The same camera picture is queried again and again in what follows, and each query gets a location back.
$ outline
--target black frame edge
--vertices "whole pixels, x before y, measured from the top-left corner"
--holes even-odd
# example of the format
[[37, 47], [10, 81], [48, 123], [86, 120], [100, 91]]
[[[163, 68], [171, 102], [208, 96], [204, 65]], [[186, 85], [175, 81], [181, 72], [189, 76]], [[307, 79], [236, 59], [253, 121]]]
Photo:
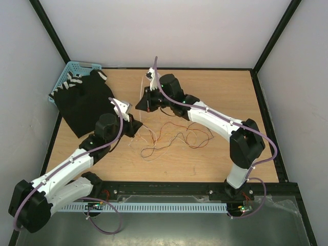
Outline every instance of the black frame edge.
[[[280, 153], [279, 145], [277, 142], [276, 134], [275, 134], [275, 131], [274, 131], [274, 128], [272, 125], [271, 117], [269, 115], [268, 107], [267, 107], [267, 104], [264, 99], [261, 84], [258, 80], [257, 74], [254, 71], [251, 71], [251, 78], [253, 81], [253, 86], [254, 86], [257, 102], [258, 102], [260, 112], [262, 115], [266, 135], [268, 136], [268, 138], [270, 138], [275, 143], [275, 145], [277, 146], [277, 149], [278, 149], [278, 155], [274, 159], [274, 165], [276, 168], [276, 173], [277, 173], [279, 182], [289, 182], [288, 175], [287, 175], [287, 172], [286, 172], [286, 169], [285, 169], [285, 166], [283, 163], [283, 159], [282, 159], [282, 156]], [[272, 146], [270, 146], [270, 149], [271, 149], [271, 153], [273, 153], [274, 150], [273, 150]]]
[[298, 210], [302, 216], [302, 220], [303, 220], [303, 224], [306, 230], [306, 235], [309, 239], [310, 245], [311, 246], [316, 246], [317, 245], [317, 240], [314, 236], [313, 230], [312, 230], [312, 226], [310, 224], [310, 220], [308, 217], [308, 213], [306, 212], [305, 209], [305, 205], [302, 199], [296, 200], [297, 201], [297, 206], [298, 206]]
[[8, 246], [15, 246], [17, 244], [18, 236], [19, 236], [19, 232], [13, 230]]
[[40, 21], [44, 25], [45, 29], [47, 30], [52, 42], [54, 43], [55, 47], [57, 48], [58, 52], [60, 53], [62, 59], [64, 60], [65, 64], [70, 61], [70, 58], [60, 41], [55, 29], [53, 28], [44, 8], [42, 7], [39, 0], [29, 0], [31, 5], [33, 6], [37, 16], [39, 16]]
[[284, 31], [285, 27], [287, 26], [288, 22], [292, 18], [293, 14], [295, 13], [297, 7], [301, 3], [302, 0], [292, 0], [287, 7], [285, 13], [283, 14], [280, 22], [278, 23], [275, 31], [273, 32], [269, 42], [267, 43], [266, 47], [264, 48], [259, 60], [257, 61], [254, 72], [258, 73], [263, 66], [265, 60], [269, 56], [270, 52], [272, 51], [273, 47], [276, 45], [278, 39], [280, 38], [282, 32]]
[[62, 121], [61, 119], [62, 119], [62, 115], [60, 113], [58, 113], [58, 117], [57, 117], [57, 120], [56, 120], [56, 123], [55, 123], [55, 127], [53, 129], [52, 136], [51, 136], [51, 139], [50, 139], [50, 142], [49, 142], [49, 147], [48, 147], [48, 150], [47, 150], [46, 158], [45, 158], [45, 161], [43, 162], [42, 169], [41, 169], [41, 172], [40, 172], [40, 176], [44, 175], [47, 171], [47, 167], [48, 167], [49, 160], [50, 160], [50, 157], [51, 157], [52, 149], [53, 149], [53, 146], [55, 145], [55, 141], [56, 141], [56, 138], [57, 138], [60, 122]]

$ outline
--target white wall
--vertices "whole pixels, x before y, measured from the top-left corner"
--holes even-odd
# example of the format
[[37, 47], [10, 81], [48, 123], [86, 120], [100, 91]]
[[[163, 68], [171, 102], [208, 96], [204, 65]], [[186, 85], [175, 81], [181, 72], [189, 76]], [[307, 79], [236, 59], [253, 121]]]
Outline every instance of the white wall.
[[328, 240], [328, 2], [303, 1], [259, 73], [291, 181]]
[[290, 0], [41, 0], [72, 60], [255, 66]]
[[58, 114], [47, 94], [65, 64], [29, 1], [2, 1], [0, 30], [0, 245], [8, 245], [12, 192], [40, 173]]

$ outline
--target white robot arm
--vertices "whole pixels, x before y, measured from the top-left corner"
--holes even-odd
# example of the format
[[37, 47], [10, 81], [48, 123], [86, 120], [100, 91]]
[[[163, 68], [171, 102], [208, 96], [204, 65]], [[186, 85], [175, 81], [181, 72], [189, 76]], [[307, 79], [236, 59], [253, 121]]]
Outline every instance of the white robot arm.
[[[123, 135], [134, 137], [142, 123], [134, 120], [129, 114], [131, 109], [129, 103], [113, 100], [123, 118], [120, 137]], [[17, 220], [29, 232], [33, 233], [41, 229], [50, 217], [65, 205], [81, 197], [89, 195], [97, 197], [100, 194], [102, 180], [91, 172], [84, 173], [77, 180], [69, 182], [110, 152], [110, 146], [106, 144], [117, 138], [120, 126], [116, 106], [114, 111], [117, 115], [108, 113], [100, 117], [94, 133], [90, 134], [65, 161], [30, 183], [22, 180], [15, 186], [9, 207], [9, 214], [13, 217], [24, 199], [34, 190], [28, 202], [19, 211]]]
[[[170, 107], [175, 115], [206, 126], [221, 135], [230, 143], [230, 157], [233, 161], [230, 174], [227, 177], [227, 183], [233, 189], [239, 189], [245, 183], [245, 177], [249, 172], [249, 168], [260, 156], [265, 145], [262, 137], [235, 126], [232, 123], [235, 122], [245, 125], [258, 131], [256, 123], [251, 119], [242, 121], [240, 119], [231, 118], [213, 110], [197, 97], [184, 94], [178, 79], [175, 78], [173, 74], [166, 74], [164, 76], [158, 75], [161, 85], [157, 84], [154, 69], [150, 68], [146, 76], [150, 81], [150, 86], [145, 87], [144, 95], [136, 105], [136, 109], [153, 112], [159, 107]], [[158, 89], [159, 86], [161, 86], [167, 96], [175, 101], [188, 105], [201, 106], [206, 110], [188, 106], [183, 107], [172, 103], [163, 96]], [[208, 111], [217, 113], [227, 119], [228, 122]]]

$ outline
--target tangled wires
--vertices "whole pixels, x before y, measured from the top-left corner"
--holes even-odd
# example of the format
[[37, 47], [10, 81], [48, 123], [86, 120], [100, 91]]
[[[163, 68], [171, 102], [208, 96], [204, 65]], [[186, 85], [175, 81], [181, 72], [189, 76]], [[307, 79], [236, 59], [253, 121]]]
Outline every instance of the tangled wires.
[[[169, 142], [168, 142], [168, 144], [167, 144], [166, 146], [164, 146], [164, 147], [160, 147], [160, 148], [157, 148], [157, 147], [156, 147], [156, 144], [157, 144], [157, 142], [161, 139], [161, 137], [162, 137], [162, 130], [163, 130], [163, 128], [164, 128], [167, 124], [172, 124], [172, 125], [177, 126], [177, 127], [183, 127], [183, 128], [186, 129], [186, 132], [187, 132], [187, 131], [189, 131], [189, 132], [188, 132], [188, 134], [187, 134], [186, 136], [185, 136], [182, 132], [179, 132], [179, 133], [177, 133], [174, 137], [172, 137], [172, 138], [169, 140]], [[145, 126], [145, 128], [148, 129], [149, 132], [150, 132], [151, 138], [152, 138], [152, 140], [153, 140], [153, 146], [152, 146], [152, 147], [150, 147], [150, 146], [145, 146], [145, 147], [143, 147], [143, 149], [142, 149], [141, 152], [140, 152], [140, 155], [141, 155], [141, 157], [143, 158], [143, 160], [145, 160], [145, 161], [147, 161], [147, 162], [150, 162], [150, 161], [154, 161], [154, 160], [160, 158], [162, 155], [164, 155], [164, 154], [168, 151], [169, 147], [170, 147], [170, 146], [172, 145], [172, 143], [173, 143], [175, 140], [177, 140], [177, 139], [180, 140], [180, 141], [182, 141], [184, 144], [186, 144], [186, 145], [187, 145], [189, 148], [191, 148], [191, 149], [198, 149], [198, 148], [203, 148], [203, 147], [205, 147], [205, 146], [209, 143], [209, 141], [210, 141], [212, 138], [214, 138], [214, 136], [213, 136], [211, 130], [207, 128], [207, 130], [208, 130], [209, 133], [210, 133], [210, 135], [209, 135], [208, 133], [206, 133], [205, 131], [202, 131], [202, 130], [200, 130], [200, 129], [191, 129], [190, 126], [193, 125], [193, 124], [194, 124], [194, 123], [192, 123], [192, 124], [190, 124], [189, 126], [185, 127], [185, 126], [177, 125], [177, 124], [175, 124], [175, 123], [169, 121], [169, 122], [165, 123], [165, 124], [160, 128], [160, 131], [159, 131], [159, 137], [158, 137], [158, 138], [157, 138], [156, 134], [154, 133], [154, 131], [152, 131], [151, 129], [149, 129], [148, 127]], [[196, 145], [197, 142], [198, 142], [198, 136], [196, 135], [195, 131], [202, 132], [203, 134], [205, 134], [205, 135], [207, 136], [207, 139], [205, 139], [204, 141], [202, 141], [200, 144]], [[195, 136], [196, 136], [196, 138], [197, 138], [197, 139], [196, 139], [196, 143], [194, 143], [193, 145], [190, 144], [189, 141], [188, 141], [188, 137], [189, 137], [190, 133], [195, 134]], [[158, 157], [156, 157], [155, 159], [152, 159], [152, 160], [146, 160], [146, 158], [151, 157], [155, 152], [160, 151], [160, 150], [163, 150], [163, 149], [167, 149], [167, 150], [166, 150], [164, 153], [162, 153], [161, 155], [159, 155]], [[145, 155], [144, 152], [145, 152], [145, 151], [149, 151], [149, 150], [151, 150], [151, 153], [148, 154], [148, 155]]]

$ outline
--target plastic basket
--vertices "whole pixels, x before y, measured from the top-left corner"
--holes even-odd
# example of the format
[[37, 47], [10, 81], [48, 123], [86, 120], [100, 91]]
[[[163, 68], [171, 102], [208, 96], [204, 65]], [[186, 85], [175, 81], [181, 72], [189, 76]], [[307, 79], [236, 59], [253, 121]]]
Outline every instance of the plastic basket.
[[[93, 63], [80, 63], [78, 61], [69, 61], [66, 64], [65, 69], [63, 70], [62, 74], [60, 75], [55, 87], [53, 88], [52, 92], [60, 86], [62, 83], [64, 83], [67, 80], [67, 73], [71, 71], [73, 75], [81, 74], [82, 76], [90, 75], [90, 72], [94, 69], [101, 69], [101, 65], [99, 64], [93, 64]], [[49, 97], [49, 101], [53, 104], [55, 101]]]

